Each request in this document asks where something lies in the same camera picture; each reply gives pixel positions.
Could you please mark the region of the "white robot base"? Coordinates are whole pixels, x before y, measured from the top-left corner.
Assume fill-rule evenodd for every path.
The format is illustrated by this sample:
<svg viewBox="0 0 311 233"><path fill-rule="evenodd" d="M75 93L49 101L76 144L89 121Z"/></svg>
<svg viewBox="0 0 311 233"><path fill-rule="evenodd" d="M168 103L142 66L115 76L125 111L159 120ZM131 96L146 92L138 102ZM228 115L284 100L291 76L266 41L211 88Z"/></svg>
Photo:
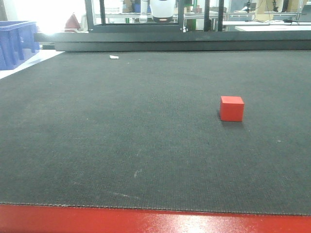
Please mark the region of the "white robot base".
<svg viewBox="0 0 311 233"><path fill-rule="evenodd" d="M174 0L150 0L152 18L156 23L171 22L174 14L174 8Z"/></svg>

